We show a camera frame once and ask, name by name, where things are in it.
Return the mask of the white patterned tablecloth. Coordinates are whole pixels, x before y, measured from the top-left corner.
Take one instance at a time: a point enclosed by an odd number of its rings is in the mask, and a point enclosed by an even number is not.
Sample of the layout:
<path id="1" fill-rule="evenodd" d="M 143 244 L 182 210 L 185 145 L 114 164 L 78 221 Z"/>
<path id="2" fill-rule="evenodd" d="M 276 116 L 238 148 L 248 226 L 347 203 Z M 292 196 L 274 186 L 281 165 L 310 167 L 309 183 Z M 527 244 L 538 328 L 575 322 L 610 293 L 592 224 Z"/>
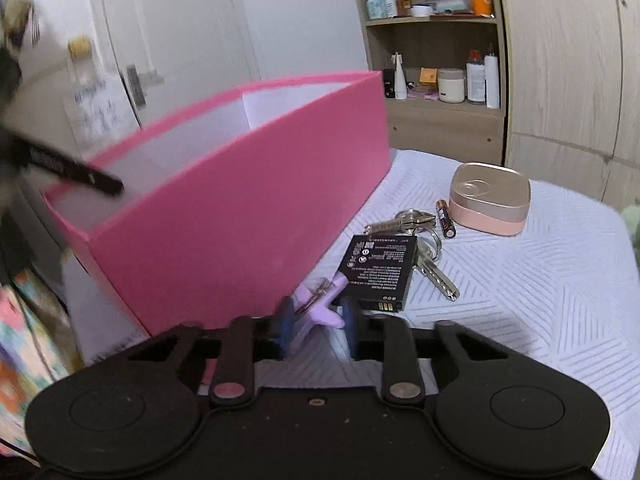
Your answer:
<path id="1" fill-rule="evenodd" d="M 387 176 L 304 283 L 337 269 L 366 224 L 448 195 L 460 162 L 390 150 Z M 460 290 L 448 301 L 414 272 L 404 312 L 411 326 L 453 320 L 580 380 L 603 399 L 611 430 L 594 471 L 633 479 L 639 455 L 639 271 L 623 218 L 596 200 L 530 181 L 524 231 L 502 237 L 457 226 L 437 265 Z M 256 365 L 257 387 L 373 386 L 381 365 L 352 362 L 344 332 L 315 328 L 291 359 Z"/>

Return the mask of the white room door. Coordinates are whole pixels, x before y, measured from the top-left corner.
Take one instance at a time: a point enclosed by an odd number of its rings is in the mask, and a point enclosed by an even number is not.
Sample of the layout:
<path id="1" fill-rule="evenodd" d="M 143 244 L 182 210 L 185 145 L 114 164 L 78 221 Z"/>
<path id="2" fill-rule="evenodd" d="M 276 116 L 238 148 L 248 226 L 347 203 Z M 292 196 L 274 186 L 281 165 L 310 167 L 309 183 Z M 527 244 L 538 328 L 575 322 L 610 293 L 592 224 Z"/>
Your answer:
<path id="1" fill-rule="evenodd" d="M 93 0 L 142 126 L 256 80 L 242 0 Z"/>

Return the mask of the silver key bunch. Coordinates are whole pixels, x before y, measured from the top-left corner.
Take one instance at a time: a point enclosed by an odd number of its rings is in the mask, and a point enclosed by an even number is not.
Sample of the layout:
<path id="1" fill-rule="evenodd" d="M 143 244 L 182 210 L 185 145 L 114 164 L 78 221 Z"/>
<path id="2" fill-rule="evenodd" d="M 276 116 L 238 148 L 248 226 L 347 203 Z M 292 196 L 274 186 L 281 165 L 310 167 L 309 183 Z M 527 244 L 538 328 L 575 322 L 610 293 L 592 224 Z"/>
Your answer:
<path id="1" fill-rule="evenodd" d="M 437 266 L 442 255 L 442 240 L 435 231 L 435 216 L 419 209 L 399 211 L 392 220 L 367 224 L 363 230 L 369 236 L 412 235 L 416 238 L 413 266 L 428 278 L 450 301 L 460 292 L 453 281 Z"/>

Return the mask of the pink gold square case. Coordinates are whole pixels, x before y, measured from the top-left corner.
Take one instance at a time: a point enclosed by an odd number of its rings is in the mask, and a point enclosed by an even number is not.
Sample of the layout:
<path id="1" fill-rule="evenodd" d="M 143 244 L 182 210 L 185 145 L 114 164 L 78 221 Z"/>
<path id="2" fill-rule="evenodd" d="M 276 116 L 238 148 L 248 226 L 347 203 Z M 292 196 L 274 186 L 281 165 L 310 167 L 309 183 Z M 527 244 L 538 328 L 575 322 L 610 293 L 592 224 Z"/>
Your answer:
<path id="1" fill-rule="evenodd" d="M 450 183 L 449 210 L 460 226 L 499 236 L 514 236 L 524 230 L 532 190 L 519 172 L 465 162 Z"/>

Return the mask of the red capped bottle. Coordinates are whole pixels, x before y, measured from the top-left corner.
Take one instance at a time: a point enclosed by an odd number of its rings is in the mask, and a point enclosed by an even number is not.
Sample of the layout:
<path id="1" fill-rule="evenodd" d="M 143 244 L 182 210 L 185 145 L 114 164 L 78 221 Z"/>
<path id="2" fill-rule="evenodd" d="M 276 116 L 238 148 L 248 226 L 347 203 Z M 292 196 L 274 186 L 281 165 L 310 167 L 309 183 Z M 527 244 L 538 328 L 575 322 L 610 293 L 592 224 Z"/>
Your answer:
<path id="1" fill-rule="evenodd" d="M 484 58 L 477 50 L 471 50 L 466 62 L 466 98 L 473 104 L 486 102 Z"/>

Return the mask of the pink cardboard box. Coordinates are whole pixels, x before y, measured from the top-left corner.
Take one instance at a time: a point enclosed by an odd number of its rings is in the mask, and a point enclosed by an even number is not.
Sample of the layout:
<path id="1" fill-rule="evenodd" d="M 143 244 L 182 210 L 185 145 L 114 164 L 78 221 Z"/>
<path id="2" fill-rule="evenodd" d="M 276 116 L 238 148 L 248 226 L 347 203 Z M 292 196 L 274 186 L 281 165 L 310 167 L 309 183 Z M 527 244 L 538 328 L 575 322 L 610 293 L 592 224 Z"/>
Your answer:
<path id="1" fill-rule="evenodd" d="M 271 313 L 390 170 L 377 72 L 259 81 L 178 110 L 96 156 L 110 197 L 43 198 L 70 248 L 142 332 Z"/>

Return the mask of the white plastic hanging bag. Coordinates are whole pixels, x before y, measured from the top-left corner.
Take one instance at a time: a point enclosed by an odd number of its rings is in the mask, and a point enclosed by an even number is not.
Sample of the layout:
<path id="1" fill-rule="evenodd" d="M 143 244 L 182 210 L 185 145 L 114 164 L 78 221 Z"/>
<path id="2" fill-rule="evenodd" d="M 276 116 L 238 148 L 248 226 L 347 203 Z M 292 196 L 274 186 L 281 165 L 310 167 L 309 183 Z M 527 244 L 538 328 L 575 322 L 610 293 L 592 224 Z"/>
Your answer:
<path id="1" fill-rule="evenodd" d="M 81 156 L 89 156 L 139 128 L 122 78 L 103 74 L 80 84 L 62 99 Z"/>

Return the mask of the white lidded jar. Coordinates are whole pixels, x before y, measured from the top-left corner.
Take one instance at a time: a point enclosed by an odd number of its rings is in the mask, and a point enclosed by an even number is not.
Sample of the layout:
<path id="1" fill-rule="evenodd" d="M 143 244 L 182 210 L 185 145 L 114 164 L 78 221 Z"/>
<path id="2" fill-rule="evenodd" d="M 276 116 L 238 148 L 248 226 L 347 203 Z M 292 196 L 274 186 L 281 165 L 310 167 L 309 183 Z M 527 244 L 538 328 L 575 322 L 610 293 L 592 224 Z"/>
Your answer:
<path id="1" fill-rule="evenodd" d="M 465 76 L 460 68 L 440 68 L 437 71 L 438 98 L 445 103 L 465 101 Z"/>

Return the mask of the black phone battery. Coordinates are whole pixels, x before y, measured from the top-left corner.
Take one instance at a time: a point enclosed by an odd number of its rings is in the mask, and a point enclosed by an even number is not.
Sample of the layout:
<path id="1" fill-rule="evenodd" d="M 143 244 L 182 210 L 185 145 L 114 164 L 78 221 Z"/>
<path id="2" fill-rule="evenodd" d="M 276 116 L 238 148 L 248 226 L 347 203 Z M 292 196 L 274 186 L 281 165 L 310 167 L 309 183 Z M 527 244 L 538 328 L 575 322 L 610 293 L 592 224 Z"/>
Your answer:
<path id="1" fill-rule="evenodd" d="M 364 310 L 404 310 L 416 248 L 410 235 L 353 236 L 338 267 L 347 280 L 342 295 Z"/>

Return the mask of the tall white bottle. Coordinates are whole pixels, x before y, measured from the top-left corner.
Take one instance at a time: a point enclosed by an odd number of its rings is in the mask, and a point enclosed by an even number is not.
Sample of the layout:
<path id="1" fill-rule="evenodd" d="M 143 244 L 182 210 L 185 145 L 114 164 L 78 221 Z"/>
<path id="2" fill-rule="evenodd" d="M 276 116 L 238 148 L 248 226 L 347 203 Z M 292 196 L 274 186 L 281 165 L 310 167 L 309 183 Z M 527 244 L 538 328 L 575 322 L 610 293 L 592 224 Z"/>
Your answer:
<path id="1" fill-rule="evenodd" d="M 484 58 L 485 65 L 485 99 L 486 106 L 491 110 L 500 108 L 500 74 L 499 60 L 493 54 Z"/>

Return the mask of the light wood wardrobe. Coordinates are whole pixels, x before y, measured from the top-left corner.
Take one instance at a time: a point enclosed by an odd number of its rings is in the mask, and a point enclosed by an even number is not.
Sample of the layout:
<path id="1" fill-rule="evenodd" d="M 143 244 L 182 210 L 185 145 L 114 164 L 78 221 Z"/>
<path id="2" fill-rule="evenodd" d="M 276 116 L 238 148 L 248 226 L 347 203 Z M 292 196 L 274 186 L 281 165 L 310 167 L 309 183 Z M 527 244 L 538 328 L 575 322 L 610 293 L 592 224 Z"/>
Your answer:
<path id="1" fill-rule="evenodd" d="M 501 0 L 506 164 L 622 210 L 639 199 L 639 0 Z"/>

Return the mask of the wooden open shelf unit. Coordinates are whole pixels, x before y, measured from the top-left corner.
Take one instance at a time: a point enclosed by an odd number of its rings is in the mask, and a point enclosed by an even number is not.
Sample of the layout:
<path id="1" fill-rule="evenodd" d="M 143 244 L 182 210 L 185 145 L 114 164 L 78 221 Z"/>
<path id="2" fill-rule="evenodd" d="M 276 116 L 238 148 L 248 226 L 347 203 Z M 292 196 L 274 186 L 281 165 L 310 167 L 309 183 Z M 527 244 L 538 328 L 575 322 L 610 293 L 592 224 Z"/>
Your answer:
<path id="1" fill-rule="evenodd" d="M 368 0 L 357 0 L 362 36 L 371 70 L 391 70 L 393 54 L 402 56 L 408 99 L 387 99 L 390 145 L 460 160 L 501 165 L 506 157 L 506 98 L 500 108 L 486 104 L 442 102 L 428 96 L 419 78 L 424 68 L 465 70 L 470 51 L 495 55 L 499 73 L 506 71 L 506 38 L 501 0 L 492 0 L 491 18 L 476 16 L 470 0 L 411 0 L 427 4 L 431 16 L 413 16 L 400 10 L 393 18 L 371 18 Z"/>

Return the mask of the purple starfish clip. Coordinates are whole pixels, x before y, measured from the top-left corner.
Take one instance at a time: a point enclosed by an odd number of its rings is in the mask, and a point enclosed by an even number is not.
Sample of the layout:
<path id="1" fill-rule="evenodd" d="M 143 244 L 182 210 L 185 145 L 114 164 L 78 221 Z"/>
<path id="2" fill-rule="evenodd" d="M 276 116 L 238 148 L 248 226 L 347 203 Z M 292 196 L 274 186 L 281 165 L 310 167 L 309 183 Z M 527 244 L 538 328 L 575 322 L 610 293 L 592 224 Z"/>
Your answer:
<path id="1" fill-rule="evenodd" d="M 316 326 L 340 330 L 345 326 L 341 315 L 333 310 L 333 300 L 341 295 L 348 285 L 345 274 L 337 271 L 330 280 L 323 280 L 315 289 L 300 284 L 293 294 L 294 312 L 292 335 L 288 337 L 286 354 L 292 356 L 303 345 Z"/>

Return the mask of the small AA battery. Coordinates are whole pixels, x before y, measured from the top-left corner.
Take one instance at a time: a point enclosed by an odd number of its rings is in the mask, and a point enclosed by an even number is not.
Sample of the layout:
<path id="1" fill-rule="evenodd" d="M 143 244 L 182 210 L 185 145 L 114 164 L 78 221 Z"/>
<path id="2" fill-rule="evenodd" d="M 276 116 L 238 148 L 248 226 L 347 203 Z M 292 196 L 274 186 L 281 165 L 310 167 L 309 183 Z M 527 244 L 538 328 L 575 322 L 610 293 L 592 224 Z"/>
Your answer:
<path id="1" fill-rule="evenodd" d="M 436 214 L 442 229 L 442 235 L 445 238 L 454 238 L 457 235 L 456 227 L 450 217 L 449 207 L 446 200 L 438 200 L 436 202 Z"/>

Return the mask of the white spray bottle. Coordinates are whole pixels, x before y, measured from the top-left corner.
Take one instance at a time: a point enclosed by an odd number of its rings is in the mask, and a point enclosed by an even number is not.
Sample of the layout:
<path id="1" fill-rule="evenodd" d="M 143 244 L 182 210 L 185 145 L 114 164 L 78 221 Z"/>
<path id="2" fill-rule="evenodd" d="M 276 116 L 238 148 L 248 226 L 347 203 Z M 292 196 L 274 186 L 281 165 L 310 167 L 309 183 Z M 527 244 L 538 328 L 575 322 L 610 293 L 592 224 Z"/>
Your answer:
<path id="1" fill-rule="evenodd" d="M 402 56 L 399 52 L 393 54 L 394 62 L 394 95 L 398 101 L 408 99 L 408 89 L 404 66 L 402 66 Z"/>

